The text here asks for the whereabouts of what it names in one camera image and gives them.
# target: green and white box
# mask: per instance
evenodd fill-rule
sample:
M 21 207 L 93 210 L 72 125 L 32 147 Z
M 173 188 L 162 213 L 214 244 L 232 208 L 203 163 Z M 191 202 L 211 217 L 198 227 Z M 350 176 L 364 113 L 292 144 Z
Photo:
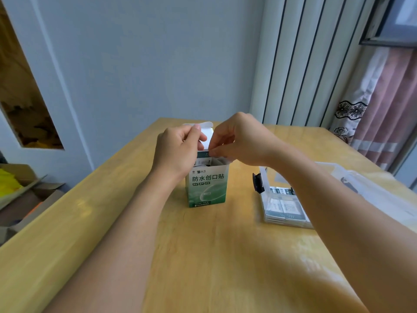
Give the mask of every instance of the green and white box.
M 189 207 L 224 203 L 226 200 L 227 177 L 230 162 L 226 158 L 211 158 L 208 145 L 213 135 L 213 123 L 201 123 L 206 134 L 204 150 L 197 153 L 194 168 L 185 177 Z

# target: pink curtain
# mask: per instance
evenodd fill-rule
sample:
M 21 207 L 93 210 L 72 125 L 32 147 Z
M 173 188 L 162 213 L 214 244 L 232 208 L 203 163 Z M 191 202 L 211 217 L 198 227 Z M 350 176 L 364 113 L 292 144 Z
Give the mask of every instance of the pink curtain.
M 417 50 L 390 48 L 382 66 L 348 143 L 386 170 L 417 124 Z

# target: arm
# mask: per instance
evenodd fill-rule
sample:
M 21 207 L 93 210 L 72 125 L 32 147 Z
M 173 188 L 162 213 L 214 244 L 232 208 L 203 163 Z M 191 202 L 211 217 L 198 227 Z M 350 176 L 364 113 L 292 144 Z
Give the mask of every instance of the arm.
M 370 312 L 417 312 L 417 234 L 387 216 L 238 113 L 214 131 L 212 156 L 269 166 L 282 174 L 334 260 Z
M 192 169 L 197 149 L 203 148 L 199 139 L 207 138 L 197 125 L 169 128 L 158 136 L 151 172 L 45 312 L 140 312 L 159 215 Z

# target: black clip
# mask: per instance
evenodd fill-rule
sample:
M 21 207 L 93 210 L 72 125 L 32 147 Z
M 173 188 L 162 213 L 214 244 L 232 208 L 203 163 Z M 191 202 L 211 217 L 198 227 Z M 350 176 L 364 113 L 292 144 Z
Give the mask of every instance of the black clip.
M 253 179 L 253 187 L 255 188 L 255 191 L 258 193 L 264 192 L 265 188 L 263 187 L 261 173 L 258 173 L 258 174 L 253 173 L 252 179 Z

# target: cardboard box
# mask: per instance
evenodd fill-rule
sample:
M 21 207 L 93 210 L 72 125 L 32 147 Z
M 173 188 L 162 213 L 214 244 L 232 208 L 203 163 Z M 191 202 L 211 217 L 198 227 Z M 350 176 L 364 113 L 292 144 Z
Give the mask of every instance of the cardboard box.
M 46 183 L 37 178 L 28 165 L 0 164 L 0 168 L 14 174 L 24 188 L 0 198 L 0 245 L 33 221 L 55 203 L 64 192 L 63 183 Z
M 201 131 L 206 134 L 204 151 L 197 153 L 194 168 L 185 178 L 189 207 L 224 203 L 230 162 L 226 158 L 211 158 L 208 145 L 213 135 L 213 123 L 201 123 Z

